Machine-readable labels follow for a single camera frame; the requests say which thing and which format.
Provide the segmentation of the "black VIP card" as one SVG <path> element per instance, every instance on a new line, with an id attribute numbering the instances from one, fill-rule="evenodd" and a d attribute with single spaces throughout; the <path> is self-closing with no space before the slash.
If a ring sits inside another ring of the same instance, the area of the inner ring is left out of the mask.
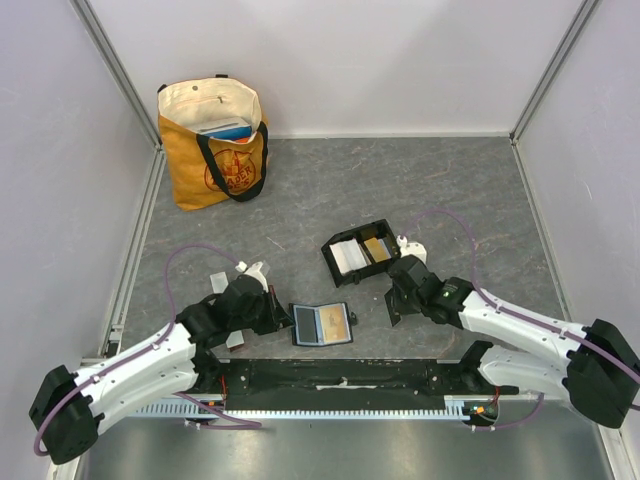
<path id="1" fill-rule="evenodd" d="M 295 305 L 293 308 L 295 321 L 295 338 L 299 345 L 315 345 L 319 337 L 316 326 L 315 309 L 307 306 Z"/>

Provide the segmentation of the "black leather card holder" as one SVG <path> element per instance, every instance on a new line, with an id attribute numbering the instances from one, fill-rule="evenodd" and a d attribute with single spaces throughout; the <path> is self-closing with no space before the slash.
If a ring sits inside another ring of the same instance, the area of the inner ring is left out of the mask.
<path id="1" fill-rule="evenodd" d="M 346 302 L 309 306 L 290 304 L 292 344 L 299 347 L 329 347 L 353 342 L 352 329 L 358 318 Z"/>

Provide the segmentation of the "black plastic card bin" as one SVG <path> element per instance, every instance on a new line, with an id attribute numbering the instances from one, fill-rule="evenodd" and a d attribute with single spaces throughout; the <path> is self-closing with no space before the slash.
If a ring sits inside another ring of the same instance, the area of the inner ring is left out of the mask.
<path id="1" fill-rule="evenodd" d="M 364 242 L 372 237 L 384 240 L 388 250 L 391 253 L 391 258 L 389 260 L 380 263 L 376 263 L 373 260 L 370 253 L 364 246 Z M 368 258 L 369 265 L 361 270 L 353 271 L 347 275 L 341 275 L 333 258 L 333 255 L 331 254 L 329 246 L 337 242 L 351 239 L 357 240 L 363 252 Z M 385 273 L 390 265 L 400 257 L 399 247 L 396 243 L 395 235 L 386 219 L 376 220 L 365 225 L 354 227 L 349 230 L 334 234 L 321 247 L 321 253 L 329 268 L 331 277 L 336 287 L 341 287 L 348 284 L 357 285 L 366 278 Z"/>

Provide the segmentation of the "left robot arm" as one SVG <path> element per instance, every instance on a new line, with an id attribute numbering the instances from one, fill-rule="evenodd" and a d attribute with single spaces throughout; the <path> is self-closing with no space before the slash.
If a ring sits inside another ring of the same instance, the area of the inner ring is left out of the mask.
<path id="1" fill-rule="evenodd" d="M 274 288 L 245 273 L 117 356 L 76 371 L 50 370 L 29 409 L 35 454 L 68 463 L 139 408 L 191 389 L 212 391 L 221 374 L 215 347 L 236 331 L 266 335 L 291 324 Z"/>

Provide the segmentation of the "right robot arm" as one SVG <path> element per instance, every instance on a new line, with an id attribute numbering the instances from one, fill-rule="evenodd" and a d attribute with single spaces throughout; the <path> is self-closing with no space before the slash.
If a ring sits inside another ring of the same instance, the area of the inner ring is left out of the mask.
<path id="1" fill-rule="evenodd" d="M 480 359 L 458 368 L 465 391 L 481 393 L 492 384 L 549 395 L 612 429 L 633 410 L 639 358 L 612 323 L 596 319 L 585 326 L 532 312 L 467 280 L 441 280 L 414 255 L 394 261 L 388 275 L 392 287 L 385 299 L 392 323 L 421 314 L 496 339 L 482 348 Z"/>

